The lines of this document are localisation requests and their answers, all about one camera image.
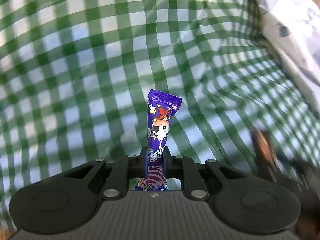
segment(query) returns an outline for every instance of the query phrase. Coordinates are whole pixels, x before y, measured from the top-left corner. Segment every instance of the checkered tablecloth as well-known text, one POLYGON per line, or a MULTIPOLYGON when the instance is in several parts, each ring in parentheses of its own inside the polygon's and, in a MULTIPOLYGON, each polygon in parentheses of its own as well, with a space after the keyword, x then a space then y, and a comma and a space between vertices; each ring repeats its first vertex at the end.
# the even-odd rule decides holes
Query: checkered tablecloth
POLYGON ((249 131, 318 163, 320 122, 257 43, 255 0, 0 0, 0 220, 18 189, 139 154, 150 89, 183 98, 172 155, 254 169, 249 131))

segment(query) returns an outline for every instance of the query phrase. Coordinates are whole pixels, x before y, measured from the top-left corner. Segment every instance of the snack package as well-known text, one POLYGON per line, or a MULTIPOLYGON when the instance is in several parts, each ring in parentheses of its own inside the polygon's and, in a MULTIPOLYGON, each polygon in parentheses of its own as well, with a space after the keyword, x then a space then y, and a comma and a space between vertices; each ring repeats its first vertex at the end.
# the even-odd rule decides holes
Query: snack package
POLYGON ((182 98, 150 90, 148 94, 148 168, 135 190, 167 190, 162 152, 169 135, 171 117, 179 110, 182 98))

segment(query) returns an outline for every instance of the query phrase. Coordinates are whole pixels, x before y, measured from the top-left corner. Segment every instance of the cartoon eye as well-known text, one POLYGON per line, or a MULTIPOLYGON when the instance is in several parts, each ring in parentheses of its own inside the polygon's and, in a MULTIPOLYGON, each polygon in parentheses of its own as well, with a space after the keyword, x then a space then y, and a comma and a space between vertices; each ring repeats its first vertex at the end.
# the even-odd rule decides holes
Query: cartoon eye
POLYGON ((152 127, 152 130, 154 131, 154 132, 159 132, 159 126, 153 126, 152 127))

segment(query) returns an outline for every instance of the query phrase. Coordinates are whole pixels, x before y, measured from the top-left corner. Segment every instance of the white cloth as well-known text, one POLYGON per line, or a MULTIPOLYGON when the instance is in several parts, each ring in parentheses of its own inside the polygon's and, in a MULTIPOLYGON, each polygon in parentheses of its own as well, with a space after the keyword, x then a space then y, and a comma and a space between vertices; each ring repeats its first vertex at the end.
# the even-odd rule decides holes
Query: white cloth
POLYGON ((320 9, 312 0, 257 0, 262 33, 284 68, 320 113, 320 9))

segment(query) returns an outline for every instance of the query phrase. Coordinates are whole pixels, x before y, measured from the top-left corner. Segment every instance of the gray ribbed surface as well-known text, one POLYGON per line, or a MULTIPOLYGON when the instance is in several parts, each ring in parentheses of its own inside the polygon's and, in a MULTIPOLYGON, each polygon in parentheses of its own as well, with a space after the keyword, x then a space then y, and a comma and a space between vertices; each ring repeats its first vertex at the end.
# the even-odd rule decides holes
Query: gray ribbed surface
POLYGON ((157 194, 129 191, 122 200, 106 201, 78 229, 53 236, 20 231, 12 240, 298 240, 289 231, 269 236, 237 232, 221 223, 205 202, 189 200, 181 191, 157 194))

